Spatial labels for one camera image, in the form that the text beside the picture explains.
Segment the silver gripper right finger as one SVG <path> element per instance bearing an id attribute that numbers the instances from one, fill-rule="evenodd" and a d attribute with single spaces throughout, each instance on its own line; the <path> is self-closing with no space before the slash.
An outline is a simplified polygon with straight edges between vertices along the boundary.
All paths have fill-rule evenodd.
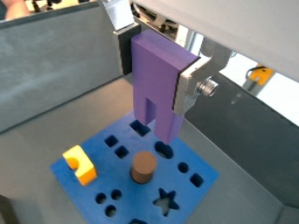
<path id="1" fill-rule="evenodd" d="M 172 110 L 181 116 L 193 106 L 199 95 L 211 97 L 219 84 L 211 77 L 227 66 L 232 51 L 208 38 L 200 45 L 200 53 L 195 61 L 179 72 L 179 79 L 172 100 Z"/>

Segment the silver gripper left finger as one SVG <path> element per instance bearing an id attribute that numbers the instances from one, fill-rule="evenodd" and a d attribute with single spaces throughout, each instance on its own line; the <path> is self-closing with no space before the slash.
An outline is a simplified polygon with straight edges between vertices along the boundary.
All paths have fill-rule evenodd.
<path id="1" fill-rule="evenodd" d="M 141 32 L 141 26 L 135 22 L 128 0 L 99 1 L 103 3 L 113 26 L 120 73 L 128 75 L 132 73 L 131 38 Z"/>

